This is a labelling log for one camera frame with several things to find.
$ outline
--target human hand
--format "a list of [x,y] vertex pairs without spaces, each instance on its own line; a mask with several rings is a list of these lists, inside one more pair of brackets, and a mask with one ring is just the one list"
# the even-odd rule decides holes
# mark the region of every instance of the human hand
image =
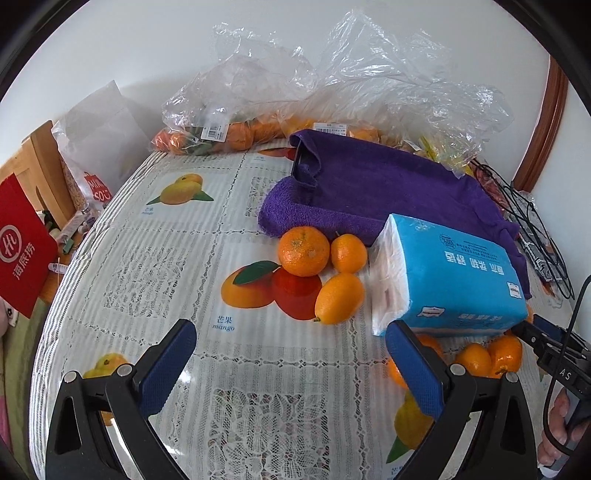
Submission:
[[[562,445],[566,443],[567,440],[567,433],[566,427],[564,425],[564,417],[569,411],[570,401],[569,398],[566,396],[566,389],[563,388],[556,400],[554,400],[554,407],[550,410],[550,414],[548,416],[548,426],[550,427],[550,432],[554,435],[554,438],[558,440]],[[583,422],[581,425],[578,425],[573,430],[573,433],[570,436],[570,439],[578,442],[582,437],[583,433],[589,426],[589,421]],[[548,438],[546,437],[546,433],[542,432],[542,443],[538,446],[538,461],[542,465],[552,465],[555,460],[558,460],[562,456],[562,453],[550,443]]]

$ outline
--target haidilao logo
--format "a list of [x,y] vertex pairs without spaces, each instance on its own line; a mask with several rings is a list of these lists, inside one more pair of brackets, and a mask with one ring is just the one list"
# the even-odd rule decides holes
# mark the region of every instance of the haidilao logo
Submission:
[[0,230],[0,260],[14,262],[22,250],[21,233],[14,225],[6,225]]

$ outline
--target blue gripper pad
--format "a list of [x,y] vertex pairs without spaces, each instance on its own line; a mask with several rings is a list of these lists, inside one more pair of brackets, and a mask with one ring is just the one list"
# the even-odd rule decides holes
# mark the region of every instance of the blue gripper pad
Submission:
[[437,420],[443,411],[443,386],[397,321],[386,329],[386,348],[425,415]]
[[147,419],[150,415],[156,415],[162,410],[196,345],[195,325],[185,320],[139,385],[138,408],[143,418]]

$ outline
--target lace tablecloth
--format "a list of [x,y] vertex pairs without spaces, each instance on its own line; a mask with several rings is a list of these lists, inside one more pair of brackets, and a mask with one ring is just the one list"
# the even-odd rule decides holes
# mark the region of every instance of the lace tablecloth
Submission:
[[[325,326],[294,320],[275,303],[236,309],[220,298],[232,272],[277,260],[277,240],[259,231],[257,214],[290,171],[288,159],[257,151],[153,154],[126,182],[79,248],[39,344],[30,452],[40,478],[63,375],[87,371],[109,352],[134,363],[178,318],[195,324],[197,348],[150,422],[189,478],[394,477],[411,454],[385,464],[404,391],[388,377],[383,338],[371,335],[370,299],[352,320]],[[213,201],[152,203],[187,173],[203,177]],[[465,342],[444,342],[448,359]],[[542,391],[532,354],[519,375],[536,417]],[[108,430],[127,474],[140,478],[116,425]],[[454,457],[444,478],[461,459]]]

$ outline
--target tissue pack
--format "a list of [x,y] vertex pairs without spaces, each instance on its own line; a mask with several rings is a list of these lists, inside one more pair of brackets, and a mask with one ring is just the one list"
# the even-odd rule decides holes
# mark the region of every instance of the tissue pack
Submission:
[[404,320],[439,336],[495,335],[527,316],[503,247],[392,213],[369,249],[372,331]]

